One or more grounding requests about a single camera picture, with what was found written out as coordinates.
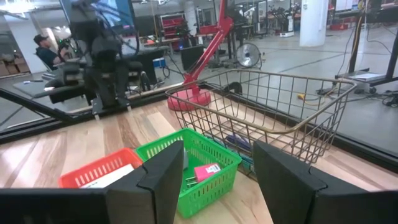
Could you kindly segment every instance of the red base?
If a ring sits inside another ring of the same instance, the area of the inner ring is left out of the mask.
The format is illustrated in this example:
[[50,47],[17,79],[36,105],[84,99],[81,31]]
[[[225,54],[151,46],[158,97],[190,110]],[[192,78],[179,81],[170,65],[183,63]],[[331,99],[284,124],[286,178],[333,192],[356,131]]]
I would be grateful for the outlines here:
[[211,95],[207,90],[200,90],[199,94],[196,95],[193,94],[192,90],[182,90],[174,93],[173,96],[192,103],[188,104],[182,100],[169,97],[167,100],[167,105],[171,110],[175,111],[191,111],[195,110],[195,106],[193,104],[206,106],[211,102]]

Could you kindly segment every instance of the white label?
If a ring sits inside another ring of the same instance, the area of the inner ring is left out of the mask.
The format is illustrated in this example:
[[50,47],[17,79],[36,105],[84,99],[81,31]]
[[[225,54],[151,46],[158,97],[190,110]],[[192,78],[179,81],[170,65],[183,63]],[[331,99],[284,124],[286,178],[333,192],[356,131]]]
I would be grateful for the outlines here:
[[125,165],[124,167],[112,171],[86,185],[81,186],[80,188],[104,188],[109,184],[112,184],[113,182],[124,177],[125,175],[129,174],[133,170],[134,168],[131,164]]
[[212,173],[217,173],[220,170],[221,169],[220,169],[220,167],[217,164],[209,166],[209,167],[206,168],[206,171],[207,171],[208,174],[211,173],[211,172]]

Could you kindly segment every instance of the wire basket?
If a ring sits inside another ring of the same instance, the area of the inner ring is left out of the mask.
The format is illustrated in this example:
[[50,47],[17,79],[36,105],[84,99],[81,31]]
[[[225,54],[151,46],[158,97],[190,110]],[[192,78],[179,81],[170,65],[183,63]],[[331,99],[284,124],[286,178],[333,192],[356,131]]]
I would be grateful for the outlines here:
[[[306,163],[315,163],[330,148],[356,85],[344,80],[299,77],[250,70],[230,70],[195,82],[210,94],[207,106],[179,98],[193,83],[166,92],[194,110],[176,111],[181,127],[222,142],[252,157],[261,140]],[[323,96],[317,90],[331,88]]]

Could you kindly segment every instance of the wooden tabletop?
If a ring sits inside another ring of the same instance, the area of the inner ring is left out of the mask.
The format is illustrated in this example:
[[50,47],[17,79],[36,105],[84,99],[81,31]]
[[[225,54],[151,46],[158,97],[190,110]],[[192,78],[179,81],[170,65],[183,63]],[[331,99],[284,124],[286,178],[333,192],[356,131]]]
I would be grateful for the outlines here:
[[[123,147],[132,149],[180,129],[161,101],[0,146],[1,187],[57,187],[66,172]],[[398,189],[398,175],[337,148],[315,167],[366,190]],[[257,182],[237,173],[232,191],[195,216],[175,223],[272,223]]]

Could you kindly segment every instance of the white pillar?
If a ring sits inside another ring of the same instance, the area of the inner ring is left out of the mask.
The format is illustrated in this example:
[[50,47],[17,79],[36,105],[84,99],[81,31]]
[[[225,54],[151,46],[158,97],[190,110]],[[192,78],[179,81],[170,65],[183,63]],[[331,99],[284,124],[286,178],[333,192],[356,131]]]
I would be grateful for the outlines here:
[[35,55],[37,44],[33,41],[35,35],[41,33],[37,30],[30,15],[25,14],[28,20],[22,20],[15,17],[4,15],[8,26],[16,40],[19,49],[26,61],[31,73],[38,73],[46,71],[43,62]]
[[328,0],[302,0],[300,46],[316,47],[325,43]]
[[190,30],[191,35],[197,34],[197,27],[195,26],[197,23],[197,17],[195,11],[196,7],[193,0],[184,2],[185,20],[187,20],[188,29]]

